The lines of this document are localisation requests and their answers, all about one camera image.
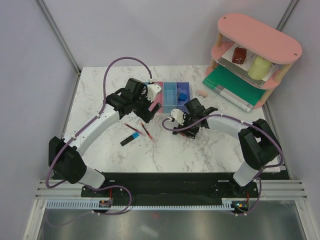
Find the blue sharpener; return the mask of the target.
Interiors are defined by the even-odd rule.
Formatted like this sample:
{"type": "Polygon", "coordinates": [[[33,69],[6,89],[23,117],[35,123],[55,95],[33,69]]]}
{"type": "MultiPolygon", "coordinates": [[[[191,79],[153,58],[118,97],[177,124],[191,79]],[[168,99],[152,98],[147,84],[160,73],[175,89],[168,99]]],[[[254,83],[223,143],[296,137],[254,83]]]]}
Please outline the blue sharpener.
{"type": "Polygon", "coordinates": [[[184,93],[181,93],[181,92],[178,92],[177,93],[177,100],[179,102],[185,102],[188,98],[188,95],[187,94],[184,94],[184,93]]]}

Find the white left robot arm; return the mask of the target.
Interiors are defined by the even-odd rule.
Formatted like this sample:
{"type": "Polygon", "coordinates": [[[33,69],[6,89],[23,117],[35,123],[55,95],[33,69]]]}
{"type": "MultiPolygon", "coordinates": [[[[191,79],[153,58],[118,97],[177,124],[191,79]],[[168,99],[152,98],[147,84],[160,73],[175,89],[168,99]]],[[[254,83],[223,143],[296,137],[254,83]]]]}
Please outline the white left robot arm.
{"type": "Polygon", "coordinates": [[[102,173],[84,163],[83,155],[107,128],[130,113],[149,123],[161,108],[161,104],[157,103],[150,109],[161,91],[162,87],[155,82],[145,84],[130,78],[124,88],[104,97],[101,110],[77,130],[63,138],[55,136],[49,141],[49,170],[71,184],[91,186],[92,191],[99,197],[106,196],[110,191],[109,183],[105,181],[102,173]]]}

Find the pink eraser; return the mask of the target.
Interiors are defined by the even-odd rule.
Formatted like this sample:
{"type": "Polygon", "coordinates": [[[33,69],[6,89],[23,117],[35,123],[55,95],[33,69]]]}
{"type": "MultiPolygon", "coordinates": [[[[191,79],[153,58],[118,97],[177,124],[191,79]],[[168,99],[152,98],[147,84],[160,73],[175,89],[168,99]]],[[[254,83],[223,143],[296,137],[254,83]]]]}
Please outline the pink eraser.
{"type": "Polygon", "coordinates": [[[196,91],[196,95],[205,99],[208,97],[208,93],[206,91],[203,91],[203,90],[197,90],[196,91]]]}

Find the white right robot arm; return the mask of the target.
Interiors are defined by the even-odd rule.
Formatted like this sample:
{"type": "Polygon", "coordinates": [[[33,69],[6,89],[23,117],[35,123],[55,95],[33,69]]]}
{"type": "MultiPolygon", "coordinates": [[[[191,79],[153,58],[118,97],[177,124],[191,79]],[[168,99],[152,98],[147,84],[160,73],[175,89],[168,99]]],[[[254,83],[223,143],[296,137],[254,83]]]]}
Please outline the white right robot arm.
{"type": "Polygon", "coordinates": [[[205,128],[239,140],[244,162],[229,184],[229,191],[235,197],[242,196],[247,191],[247,184],[258,178],[271,161],[283,156],[279,141],[264,119],[245,122],[215,107],[205,108],[197,98],[188,101],[185,108],[186,111],[175,108],[170,112],[170,121],[178,123],[170,129],[174,135],[195,139],[200,128],[205,128]]]}

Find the blue capped black highlighter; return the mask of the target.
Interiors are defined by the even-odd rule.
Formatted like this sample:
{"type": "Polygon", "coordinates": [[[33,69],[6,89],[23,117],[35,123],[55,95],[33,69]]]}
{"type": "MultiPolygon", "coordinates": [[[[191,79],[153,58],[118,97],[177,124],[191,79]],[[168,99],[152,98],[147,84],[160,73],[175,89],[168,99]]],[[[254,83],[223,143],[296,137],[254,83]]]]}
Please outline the blue capped black highlighter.
{"type": "Polygon", "coordinates": [[[121,146],[125,146],[128,143],[130,143],[131,141],[133,141],[134,139],[136,139],[140,134],[138,132],[133,133],[132,135],[128,136],[126,139],[124,139],[123,141],[120,142],[121,146]]]}

